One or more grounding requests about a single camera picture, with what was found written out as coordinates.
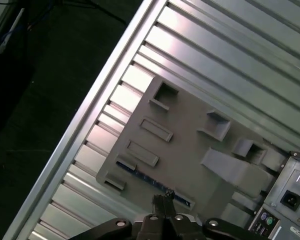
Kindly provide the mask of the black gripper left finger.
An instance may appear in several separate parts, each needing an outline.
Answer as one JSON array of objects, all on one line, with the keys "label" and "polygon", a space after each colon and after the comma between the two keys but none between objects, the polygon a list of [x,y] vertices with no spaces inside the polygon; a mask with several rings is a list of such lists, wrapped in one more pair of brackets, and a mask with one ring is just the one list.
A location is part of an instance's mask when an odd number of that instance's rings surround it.
[{"label": "black gripper left finger", "polygon": [[141,221],[113,218],[73,236],[73,240],[161,240],[165,221],[164,196],[154,195],[152,213]]}]

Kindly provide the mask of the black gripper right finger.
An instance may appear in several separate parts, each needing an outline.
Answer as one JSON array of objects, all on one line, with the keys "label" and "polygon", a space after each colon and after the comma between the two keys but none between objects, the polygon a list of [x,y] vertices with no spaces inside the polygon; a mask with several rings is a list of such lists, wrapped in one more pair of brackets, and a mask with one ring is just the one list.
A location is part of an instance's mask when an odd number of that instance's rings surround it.
[{"label": "black gripper right finger", "polygon": [[255,240],[257,235],[219,218],[210,218],[202,225],[178,214],[173,200],[175,193],[164,194],[165,219],[172,227],[171,233],[177,240]]}]

